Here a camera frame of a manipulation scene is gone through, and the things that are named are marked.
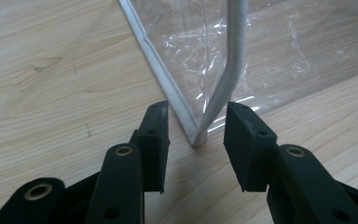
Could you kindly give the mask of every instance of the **wood grain surface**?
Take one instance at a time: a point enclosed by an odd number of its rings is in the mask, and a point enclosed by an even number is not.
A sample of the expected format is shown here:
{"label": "wood grain surface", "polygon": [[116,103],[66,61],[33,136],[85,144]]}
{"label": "wood grain surface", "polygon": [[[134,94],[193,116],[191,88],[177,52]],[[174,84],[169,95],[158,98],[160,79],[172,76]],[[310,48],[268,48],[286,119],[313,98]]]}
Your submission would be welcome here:
{"label": "wood grain surface", "polygon": [[[38,177],[99,171],[165,99],[117,1],[0,0],[0,208]],[[261,117],[358,188],[358,75]],[[165,194],[146,193],[146,223],[272,222],[266,193],[241,192],[222,131],[191,148],[170,112]]]}

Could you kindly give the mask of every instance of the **clear plastic bag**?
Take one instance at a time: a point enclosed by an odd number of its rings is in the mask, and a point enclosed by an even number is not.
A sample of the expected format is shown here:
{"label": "clear plastic bag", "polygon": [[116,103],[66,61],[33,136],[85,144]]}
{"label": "clear plastic bag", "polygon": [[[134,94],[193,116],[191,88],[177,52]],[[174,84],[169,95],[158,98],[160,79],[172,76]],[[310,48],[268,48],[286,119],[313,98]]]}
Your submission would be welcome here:
{"label": "clear plastic bag", "polygon": [[[226,1],[120,3],[189,137],[225,68]],[[246,46],[231,100],[258,113],[293,102],[358,74],[358,1],[251,0]]]}

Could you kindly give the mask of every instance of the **black plastic part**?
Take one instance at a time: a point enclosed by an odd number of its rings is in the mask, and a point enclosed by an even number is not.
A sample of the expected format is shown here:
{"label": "black plastic part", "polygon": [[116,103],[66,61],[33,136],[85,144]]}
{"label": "black plastic part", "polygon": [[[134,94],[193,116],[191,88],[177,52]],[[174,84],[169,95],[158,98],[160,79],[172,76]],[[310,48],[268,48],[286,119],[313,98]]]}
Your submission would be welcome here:
{"label": "black plastic part", "polygon": [[92,194],[86,223],[144,223],[141,151],[134,144],[111,147]]}
{"label": "black plastic part", "polygon": [[294,223],[358,223],[356,204],[305,148],[280,146],[273,169],[296,210]]}
{"label": "black plastic part", "polygon": [[248,106],[228,103],[224,145],[242,191],[266,191],[264,175],[277,135]]}
{"label": "black plastic part", "polygon": [[0,210],[0,224],[57,223],[64,190],[64,184],[56,178],[39,178],[26,183]]}
{"label": "black plastic part", "polygon": [[163,101],[147,108],[139,130],[130,140],[142,150],[145,179],[144,191],[164,192],[168,147],[168,102]]}
{"label": "black plastic part", "polygon": [[268,189],[267,202],[274,223],[293,223],[295,208],[285,191]]}

